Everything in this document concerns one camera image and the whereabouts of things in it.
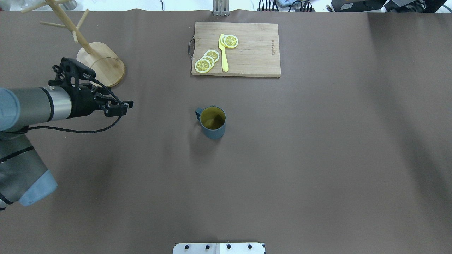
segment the cutting board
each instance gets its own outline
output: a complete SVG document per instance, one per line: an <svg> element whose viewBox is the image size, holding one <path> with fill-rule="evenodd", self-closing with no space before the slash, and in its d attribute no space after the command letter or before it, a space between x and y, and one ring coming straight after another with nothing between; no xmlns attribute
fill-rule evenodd
<svg viewBox="0 0 452 254"><path fill-rule="evenodd" d="M221 68L218 39L221 34L232 34L239 39L236 48L226 48L229 71ZM280 77L278 24L196 22L194 35L192 75ZM197 60L207 50L214 49L220 59L208 73L194 69Z"/></svg>

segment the knife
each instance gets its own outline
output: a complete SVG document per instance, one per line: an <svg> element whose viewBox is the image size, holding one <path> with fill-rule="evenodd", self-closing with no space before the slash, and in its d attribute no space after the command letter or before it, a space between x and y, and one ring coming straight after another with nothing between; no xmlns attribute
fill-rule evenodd
<svg viewBox="0 0 452 254"><path fill-rule="evenodd" d="M221 38L223 38L223 33L220 35L220 39L218 39L218 48L221 50L221 66L223 68L224 72L228 72L229 71L229 65L227 64L227 59L226 59L226 50L225 50L225 46L223 46L223 44L221 43Z"/></svg>

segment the wooden mug tree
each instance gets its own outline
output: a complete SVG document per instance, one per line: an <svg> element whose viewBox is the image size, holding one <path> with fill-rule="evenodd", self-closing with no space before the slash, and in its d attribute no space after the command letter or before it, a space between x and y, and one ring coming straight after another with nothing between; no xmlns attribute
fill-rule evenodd
<svg viewBox="0 0 452 254"><path fill-rule="evenodd" d="M21 12L27 13L34 9L49 5L64 25L43 21L41 21L40 23L53 27L67 28L72 33L74 42L80 43L80 45L82 45L83 47L77 54L77 61L93 69L96 72L96 79L102 82L102 84L104 84L105 86L112 87L118 84L126 73L126 67L124 66L124 63L107 45L101 42L88 43L86 41L85 37L80 33L79 29L83 21L85 20L86 15L88 15L89 10L86 9L78 24L74 25L71 19L67 16L66 12L63 11L63 9L59 6L60 4L69 1L71 0L45 0L45 2L42 2L38 5L23 9Z"/></svg>

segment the white metal plate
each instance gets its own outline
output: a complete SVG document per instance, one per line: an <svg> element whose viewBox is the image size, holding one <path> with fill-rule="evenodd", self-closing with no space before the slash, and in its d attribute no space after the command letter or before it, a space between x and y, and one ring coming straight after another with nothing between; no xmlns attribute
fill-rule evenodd
<svg viewBox="0 0 452 254"><path fill-rule="evenodd" d="M265 254L265 243L176 244L173 254Z"/></svg>

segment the blue mug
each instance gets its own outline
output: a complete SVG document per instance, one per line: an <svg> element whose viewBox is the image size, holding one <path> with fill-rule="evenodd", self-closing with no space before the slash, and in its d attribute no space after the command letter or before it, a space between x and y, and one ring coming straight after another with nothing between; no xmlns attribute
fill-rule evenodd
<svg viewBox="0 0 452 254"><path fill-rule="evenodd" d="M202 132L211 139L221 138L225 134L226 114L217 106L205 109L197 108L196 119L202 127Z"/></svg>

